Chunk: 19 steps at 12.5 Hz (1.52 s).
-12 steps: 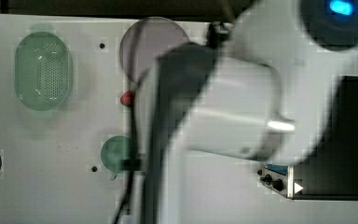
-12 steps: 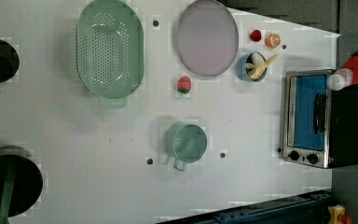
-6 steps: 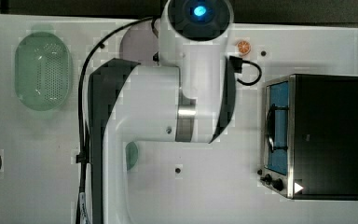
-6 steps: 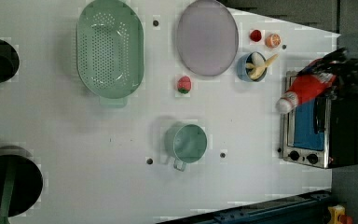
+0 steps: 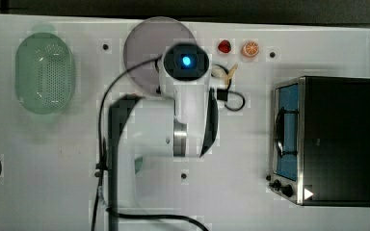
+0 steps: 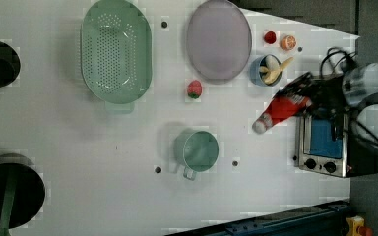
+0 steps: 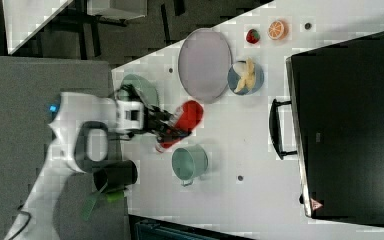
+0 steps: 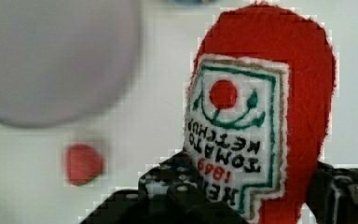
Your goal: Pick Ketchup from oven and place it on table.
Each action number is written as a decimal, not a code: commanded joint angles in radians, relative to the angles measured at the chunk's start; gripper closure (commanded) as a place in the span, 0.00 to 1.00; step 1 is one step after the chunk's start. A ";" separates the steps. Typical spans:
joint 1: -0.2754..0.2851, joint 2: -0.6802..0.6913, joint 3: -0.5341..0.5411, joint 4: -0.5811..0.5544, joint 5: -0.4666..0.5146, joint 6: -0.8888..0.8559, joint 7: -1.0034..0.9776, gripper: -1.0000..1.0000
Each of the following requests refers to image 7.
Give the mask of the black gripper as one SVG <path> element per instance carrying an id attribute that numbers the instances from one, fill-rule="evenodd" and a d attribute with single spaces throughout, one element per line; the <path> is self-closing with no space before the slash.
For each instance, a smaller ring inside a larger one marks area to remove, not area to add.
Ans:
<path id="1" fill-rule="evenodd" d="M 190 135 L 189 130 L 181 130 L 169 124 L 172 114 L 159 107 L 150 106 L 144 109 L 144 124 L 142 130 L 145 133 L 154 134 L 158 142 L 172 142 L 181 140 Z"/>

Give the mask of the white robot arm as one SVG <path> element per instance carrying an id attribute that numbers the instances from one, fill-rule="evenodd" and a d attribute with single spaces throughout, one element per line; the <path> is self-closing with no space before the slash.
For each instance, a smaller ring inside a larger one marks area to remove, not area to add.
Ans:
<path id="1" fill-rule="evenodd" d="M 4 240 L 59 240 L 53 215 L 67 180 L 74 174 L 95 173 L 112 164 L 112 140 L 151 133 L 159 143 L 173 143 L 191 134 L 190 130 L 176 128 L 172 123 L 174 115 L 149 104 L 133 85 L 123 85 L 116 92 L 124 97 L 60 94 L 49 123 L 54 139 Z"/>

